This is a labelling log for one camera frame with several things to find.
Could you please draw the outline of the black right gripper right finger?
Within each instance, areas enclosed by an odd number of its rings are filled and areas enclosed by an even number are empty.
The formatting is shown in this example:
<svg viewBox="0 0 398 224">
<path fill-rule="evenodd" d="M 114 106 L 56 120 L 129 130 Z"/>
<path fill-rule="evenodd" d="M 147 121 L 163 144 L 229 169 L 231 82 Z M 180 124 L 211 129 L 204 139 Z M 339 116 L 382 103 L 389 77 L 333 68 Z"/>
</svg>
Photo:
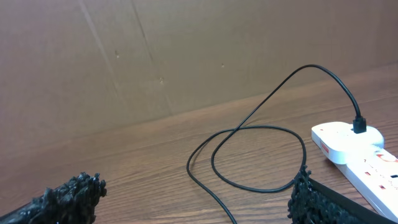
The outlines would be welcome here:
<svg viewBox="0 0 398 224">
<path fill-rule="evenodd" d="M 294 179 L 287 217 L 293 224 L 395 224 L 313 180 L 302 166 Z"/>
</svg>

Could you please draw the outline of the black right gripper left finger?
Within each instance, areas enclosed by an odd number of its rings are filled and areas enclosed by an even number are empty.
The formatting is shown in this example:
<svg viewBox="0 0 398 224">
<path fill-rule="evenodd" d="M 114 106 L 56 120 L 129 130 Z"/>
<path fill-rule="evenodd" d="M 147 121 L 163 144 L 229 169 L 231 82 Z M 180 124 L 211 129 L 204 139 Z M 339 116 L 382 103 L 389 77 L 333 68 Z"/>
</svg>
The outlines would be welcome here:
<svg viewBox="0 0 398 224">
<path fill-rule="evenodd" d="M 99 173 L 82 172 L 56 189 L 1 217 L 1 224 L 93 224 L 95 207 L 107 194 Z"/>
</svg>

